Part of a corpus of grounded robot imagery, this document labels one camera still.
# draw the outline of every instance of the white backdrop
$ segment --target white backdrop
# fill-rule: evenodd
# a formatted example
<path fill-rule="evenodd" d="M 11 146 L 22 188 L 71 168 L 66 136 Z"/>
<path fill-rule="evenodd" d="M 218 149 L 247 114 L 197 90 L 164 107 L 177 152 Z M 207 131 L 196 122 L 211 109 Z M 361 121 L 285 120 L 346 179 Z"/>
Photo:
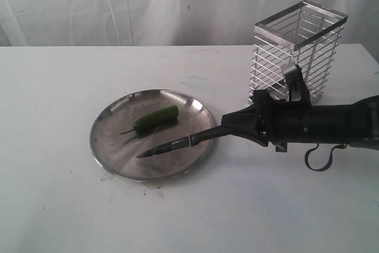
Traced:
<path fill-rule="evenodd" d="M 298 1 L 0 0 L 0 25 L 13 46 L 251 44 L 255 22 Z M 379 0 L 311 1 L 348 13 L 342 42 L 379 59 Z"/>

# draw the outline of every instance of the white table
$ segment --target white table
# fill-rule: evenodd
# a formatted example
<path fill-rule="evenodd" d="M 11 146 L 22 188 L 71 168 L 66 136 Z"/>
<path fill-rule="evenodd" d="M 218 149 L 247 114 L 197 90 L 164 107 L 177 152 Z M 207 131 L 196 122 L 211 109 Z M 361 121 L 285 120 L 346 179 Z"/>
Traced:
<path fill-rule="evenodd" d="M 218 119 L 246 106 L 252 47 L 8 47 L 0 57 L 0 252 L 379 251 L 374 150 L 336 150 L 317 173 L 304 165 L 310 145 L 275 153 L 229 136 L 189 175 L 151 185 L 95 162 L 93 121 L 131 92 L 182 91 Z M 377 94 L 379 65 L 340 45 L 319 104 Z"/>

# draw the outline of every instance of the metal plate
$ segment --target metal plate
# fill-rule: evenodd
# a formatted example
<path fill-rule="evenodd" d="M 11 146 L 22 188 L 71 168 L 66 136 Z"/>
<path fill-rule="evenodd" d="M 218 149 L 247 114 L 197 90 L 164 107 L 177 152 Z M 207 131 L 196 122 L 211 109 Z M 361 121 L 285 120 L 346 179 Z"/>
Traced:
<path fill-rule="evenodd" d="M 179 107 L 176 126 L 156 127 L 142 137 L 136 132 L 120 134 L 131 129 L 137 119 L 170 105 Z M 89 139 L 95 159 L 110 173 L 135 181 L 156 181 L 188 172 L 209 153 L 213 140 L 151 158 L 136 158 L 137 155 L 211 127 L 211 114 L 193 97 L 170 90 L 145 90 L 109 105 L 95 120 Z"/>

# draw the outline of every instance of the utensil holder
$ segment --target utensil holder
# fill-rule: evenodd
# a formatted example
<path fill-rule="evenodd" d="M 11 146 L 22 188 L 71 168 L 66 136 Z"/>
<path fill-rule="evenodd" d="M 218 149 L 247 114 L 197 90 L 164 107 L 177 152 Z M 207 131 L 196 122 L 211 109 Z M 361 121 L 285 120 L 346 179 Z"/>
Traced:
<path fill-rule="evenodd" d="M 267 88 L 274 99 L 288 100 L 281 69 L 301 67 L 313 103 L 321 99 L 333 55 L 348 16 L 310 1 L 301 1 L 254 26 L 254 56 L 249 101 Z"/>

